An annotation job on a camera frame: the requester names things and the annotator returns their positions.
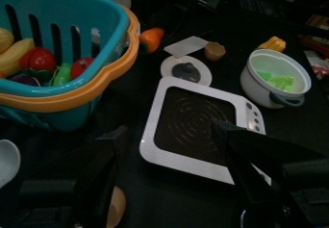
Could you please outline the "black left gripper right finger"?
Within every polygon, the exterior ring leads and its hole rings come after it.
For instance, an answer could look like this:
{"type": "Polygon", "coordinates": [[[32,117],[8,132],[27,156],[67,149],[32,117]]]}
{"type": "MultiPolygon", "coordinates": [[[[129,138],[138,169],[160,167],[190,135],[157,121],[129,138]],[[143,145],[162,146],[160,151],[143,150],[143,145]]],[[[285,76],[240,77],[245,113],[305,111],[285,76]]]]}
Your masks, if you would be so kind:
{"type": "Polygon", "coordinates": [[[212,123],[244,197],[242,228],[329,228],[329,157],[229,122],[212,123]]]}

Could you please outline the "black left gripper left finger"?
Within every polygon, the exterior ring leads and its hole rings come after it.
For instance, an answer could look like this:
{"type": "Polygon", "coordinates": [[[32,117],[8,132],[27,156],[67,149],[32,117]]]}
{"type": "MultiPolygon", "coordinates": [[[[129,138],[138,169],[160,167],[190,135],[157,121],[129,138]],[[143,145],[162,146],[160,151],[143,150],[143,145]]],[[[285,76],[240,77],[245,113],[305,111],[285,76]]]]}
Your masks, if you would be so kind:
{"type": "Polygon", "coordinates": [[[74,210],[82,228],[107,228],[115,181],[127,145],[127,127],[119,126],[91,144],[91,162],[74,190],[74,210]]]}

